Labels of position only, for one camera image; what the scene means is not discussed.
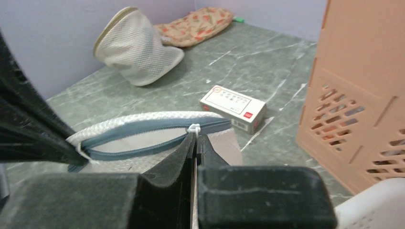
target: lavender wall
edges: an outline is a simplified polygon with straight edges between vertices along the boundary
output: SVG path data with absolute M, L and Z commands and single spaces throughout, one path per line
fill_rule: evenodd
M 224 7 L 251 25 L 317 41 L 327 0 L 195 0 Z
M 195 7 L 193 0 L 1 0 L 0 28 L 28 78 L 49 98 L 103 66 L 92 56 L 94 41 L 126 6 L 138 7 L 154 24 Z

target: green object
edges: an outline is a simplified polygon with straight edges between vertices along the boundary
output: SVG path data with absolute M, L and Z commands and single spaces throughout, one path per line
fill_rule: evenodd
M 244 18 L 239 18 L 239 17 L 234 17 L 234 21 L 239 22 L 239 23 L 244 23 L 245 19 Z

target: red logo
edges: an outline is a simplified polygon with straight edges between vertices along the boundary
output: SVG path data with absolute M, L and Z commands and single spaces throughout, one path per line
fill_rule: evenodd
M 252 116 L 253 116 L 253 114 L 249 113 L 249 112 L 246 112 L 244 115 L 244 117 L 246 117 L 246 118 L 251 118 Z

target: floral cushion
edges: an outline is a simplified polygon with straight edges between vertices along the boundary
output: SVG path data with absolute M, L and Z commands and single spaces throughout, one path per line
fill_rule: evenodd
M 205 7 L 172 23 L 155 25 L 155 29 L 164 38 L 163 44 L 190 47 L 225 29 L 232 18 L 233 14 L 225 9 Z

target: marble floor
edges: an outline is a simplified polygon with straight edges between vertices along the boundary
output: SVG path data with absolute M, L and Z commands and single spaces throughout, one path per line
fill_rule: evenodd
M 259 134 L 237 130 L 245 165 L 291 165 L 315 169 L 338 205 L 351 194 L 295 142 L 316 42 L 233 23 L 218 36 L 185 50 L 184 60 L 155 83 L 130 85 L 103 68 L 48 100 L 75 130 L 144 112 L 199 111 L 198 101 L 219 84 L 266 101 Z M 65 172 L 57 163 L 9 165 L 12 191 L 22 179 L 44 172 Z

